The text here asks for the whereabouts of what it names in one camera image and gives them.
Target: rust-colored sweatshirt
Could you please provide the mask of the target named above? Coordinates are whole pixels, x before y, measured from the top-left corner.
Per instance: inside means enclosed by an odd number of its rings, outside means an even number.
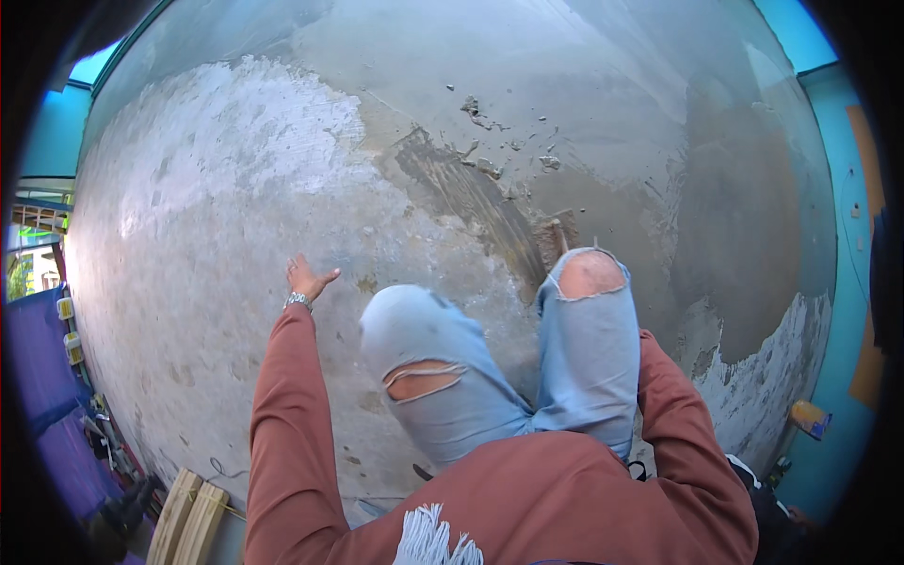
[[[251,413],[245,562],[392,563],[405,511],[442,503],[453,546],[467,532],[485,563],[751,563],[753,508],[709,411],[653,336],[640,339],[638,400],[657,478],[632,480],[586,435],[534,433],[478,447],[389,514],[349,530],[314,320],[290,305],[270,335]]]

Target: wristwatch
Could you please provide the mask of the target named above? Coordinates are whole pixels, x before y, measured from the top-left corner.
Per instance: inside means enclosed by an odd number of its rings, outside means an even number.
[[[289,293],[288,298],[286,298],[286,303],[283,305],[283,312],[285,312],[286,308],[288,308],[288,305],[292,304],[293,302],[302,303],[303,305],[307,306],[308,312],[310,312],[311,314],[314,313],[314,307],[311,306],[311,301],[308,300],[307,297],[300,292]]]

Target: light blue jeans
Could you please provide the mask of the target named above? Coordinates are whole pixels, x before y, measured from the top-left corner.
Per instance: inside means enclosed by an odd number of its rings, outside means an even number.
[[[487,441],[551,430],[590,434],[627,457],[640,371],[630,274],[618,263],[625,285],[591,297],[569,299],[559,289],[565,263],[590,251],[596,250],[563,255],[537,291],[541,377],[536,411],[499,371],[481,325],[451,302],[414,285],[388,287],[373,297],[361,317],[363,359],[381,382],[392,414],[435,466],[451,465]],[[387,375],[426,360],[449,366],[399,372],[393,382],[437,373],[454,373],[457,379],[411,399],[386,394]]]

